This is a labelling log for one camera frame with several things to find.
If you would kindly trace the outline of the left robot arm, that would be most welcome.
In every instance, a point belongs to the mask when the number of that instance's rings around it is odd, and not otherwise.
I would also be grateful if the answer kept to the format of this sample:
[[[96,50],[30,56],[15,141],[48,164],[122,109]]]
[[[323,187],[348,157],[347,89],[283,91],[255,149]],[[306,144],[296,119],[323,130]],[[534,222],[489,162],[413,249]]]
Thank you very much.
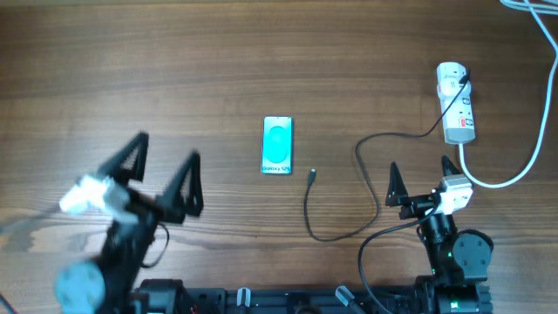
[[[149,135],[137,133],[99,168],[80,177],[59,201],[60,209],[79,215],[95,208],[112,224],[100,253],[60,271],[56,297],[65,313],[145,313],[147,293],[133,292],[140,270],[153,267],[145,257],[157,228],[181,225],[204,208],[201,156],[193,151],[160,195],[150,197],[130,187],[143,181]]]

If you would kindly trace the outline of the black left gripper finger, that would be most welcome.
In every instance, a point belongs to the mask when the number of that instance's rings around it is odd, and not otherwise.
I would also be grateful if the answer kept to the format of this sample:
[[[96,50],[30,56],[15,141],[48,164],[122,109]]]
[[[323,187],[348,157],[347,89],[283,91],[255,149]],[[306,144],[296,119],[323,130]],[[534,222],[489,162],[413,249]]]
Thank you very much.
[[[201,156],[193,151],[181,164],[156,203],[163,208],[164,218],[199,217],[204,208],[201,188]]]
[[[137,133],[122,149],[106,160],[97,170],[117,183],[142,182],[146,168],[149,135]]]

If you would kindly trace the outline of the teal screen smartphone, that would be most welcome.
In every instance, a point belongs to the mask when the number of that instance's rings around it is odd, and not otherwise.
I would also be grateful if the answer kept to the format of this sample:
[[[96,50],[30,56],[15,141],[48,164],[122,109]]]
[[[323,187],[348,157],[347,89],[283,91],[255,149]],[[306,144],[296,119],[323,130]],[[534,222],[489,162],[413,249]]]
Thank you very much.
[[[267,116],[263,119],[262,174],[291,174],[293,119]]]

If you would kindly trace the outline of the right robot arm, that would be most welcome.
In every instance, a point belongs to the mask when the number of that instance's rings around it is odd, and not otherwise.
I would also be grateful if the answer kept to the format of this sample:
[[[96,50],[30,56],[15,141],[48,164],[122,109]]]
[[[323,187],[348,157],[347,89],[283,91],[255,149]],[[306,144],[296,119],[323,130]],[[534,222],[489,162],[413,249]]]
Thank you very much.
[[[385,205],[400,207],[399,218],[415,219],[432,268],[413,289],[417,313],[492,313],[490,290],[483,283],[492,260],[493,240],[475,229],[459,231],[453,214],[467,206],[473,184],[444,156],[443,176],[427,195],[410,196],[398,165],[390,168]]]

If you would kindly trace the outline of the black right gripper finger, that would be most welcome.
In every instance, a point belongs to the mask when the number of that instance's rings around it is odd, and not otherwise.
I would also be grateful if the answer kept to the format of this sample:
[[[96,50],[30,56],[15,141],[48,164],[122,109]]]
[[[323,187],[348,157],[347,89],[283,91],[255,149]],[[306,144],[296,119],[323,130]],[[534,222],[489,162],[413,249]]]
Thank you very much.
[[[390,181],[385,199],[386,206],[402,206],[408,202],[409,195],[398,165],[393,161],[390,165]]]
[[[447,155],[443,155],[441,157],[441,167],[444,177],[460,174],[460,171],[455,167]]]

